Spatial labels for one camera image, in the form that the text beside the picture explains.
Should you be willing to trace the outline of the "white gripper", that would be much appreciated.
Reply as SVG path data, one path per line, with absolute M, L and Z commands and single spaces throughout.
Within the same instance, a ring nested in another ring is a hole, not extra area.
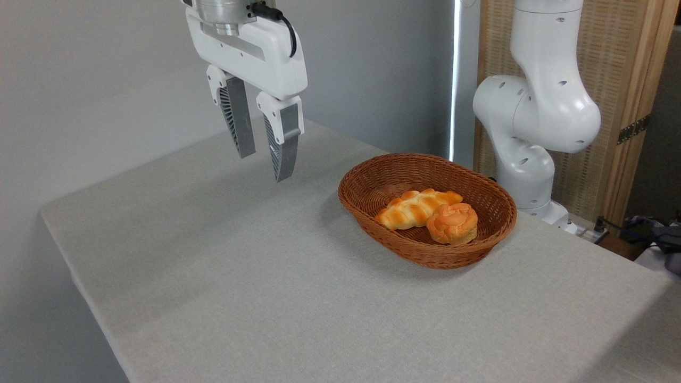
M 183 1 L 195 50 L 207 63 L 211 95 L 240 158 L 256 152 L 245 83 L 262 90 L 263 114 L 276 182 L 292 176 L 304 134 L 308 86 L 296 30 L 273 1 Z

